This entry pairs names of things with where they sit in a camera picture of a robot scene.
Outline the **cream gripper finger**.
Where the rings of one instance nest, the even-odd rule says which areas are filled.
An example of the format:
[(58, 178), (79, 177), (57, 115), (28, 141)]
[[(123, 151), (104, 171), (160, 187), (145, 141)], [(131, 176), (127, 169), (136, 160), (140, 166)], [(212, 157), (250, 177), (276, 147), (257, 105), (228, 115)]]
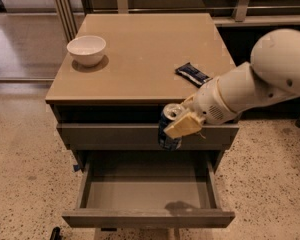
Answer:
[(204, 122), (204, 117), (198, 117), (194, 112), (187, 112), (170, 123), (164, 129), (164, 133), (172, 139), (181, 138), (199, 132)]
[(195, 110), (195, 108), (194, 108), (194, 97), (195, 97), (195, 95), (192, 94), (189, 97), (187, 97), (181, 103), (181, 106), (184, 108), (185, 111), (191, 111), (191, 112), (193, 112)]

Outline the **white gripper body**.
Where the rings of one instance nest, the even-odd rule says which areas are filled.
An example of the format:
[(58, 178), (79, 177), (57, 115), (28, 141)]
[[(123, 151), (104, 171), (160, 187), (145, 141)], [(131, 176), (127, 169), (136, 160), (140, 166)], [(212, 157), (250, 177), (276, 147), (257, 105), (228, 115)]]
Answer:
[(221, 125), (238, 116), (222, 97), (219, 77), (205, 83), (194, 94), (193, 109), (199, 116), (205, 118), (207, 124), (213, 125)]

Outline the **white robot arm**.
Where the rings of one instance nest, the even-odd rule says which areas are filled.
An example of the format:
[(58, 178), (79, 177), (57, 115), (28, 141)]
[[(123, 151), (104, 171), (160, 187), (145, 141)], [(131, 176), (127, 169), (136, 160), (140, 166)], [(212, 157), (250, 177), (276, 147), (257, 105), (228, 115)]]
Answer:
[(220, 125), (255, 107), (300, 97), (300, 31), (279, 29), (260, 38), (250, 60), (204, 84), (181, 103), (164, 132), (179, 138)]

